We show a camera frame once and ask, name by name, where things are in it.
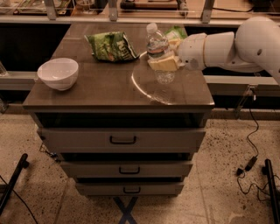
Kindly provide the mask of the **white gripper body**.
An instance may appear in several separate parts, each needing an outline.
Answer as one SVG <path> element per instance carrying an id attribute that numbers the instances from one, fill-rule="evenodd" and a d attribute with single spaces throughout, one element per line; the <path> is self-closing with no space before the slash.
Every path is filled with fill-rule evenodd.
<path id="1" fill-rule="evenodd" d="M 185 38 L 178 47 L 178 56 L 188 70 L 203 70 L 205 33 L 193 34 Z"/>

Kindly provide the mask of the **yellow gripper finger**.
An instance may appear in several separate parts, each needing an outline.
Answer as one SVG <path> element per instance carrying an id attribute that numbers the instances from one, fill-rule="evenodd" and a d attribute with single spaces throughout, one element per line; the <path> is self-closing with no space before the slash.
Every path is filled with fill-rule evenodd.
<path id="1" fill-rule="evenodd" d="M 182 39 L 181 38 L 173 38 L 169 39 L 169 46 L 170 49 L 176 52 L 178 50 L 179 45 L 181 44 Z"/>
<path id="2" fill-rule="evenodd" d="M 183 67 L 185 64 L 178 56 L 170 56 L 164 59 L 149 59 L 148 64 L 155 71 L 174 72 Z"/>

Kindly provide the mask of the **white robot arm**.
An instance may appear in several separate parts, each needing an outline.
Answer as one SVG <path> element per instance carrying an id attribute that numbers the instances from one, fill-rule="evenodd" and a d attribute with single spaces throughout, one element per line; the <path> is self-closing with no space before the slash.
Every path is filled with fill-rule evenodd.
<path id="1" fill-rule="evenodd" d="M 237 31 L 193 34 L 178 42 L 175 52 L 149 59 L 151 69 L 177 71 L 220 67 L 253 73 L 266 71 L 280 84 L 280 27 L 267 17 L 252 17 Z"/>

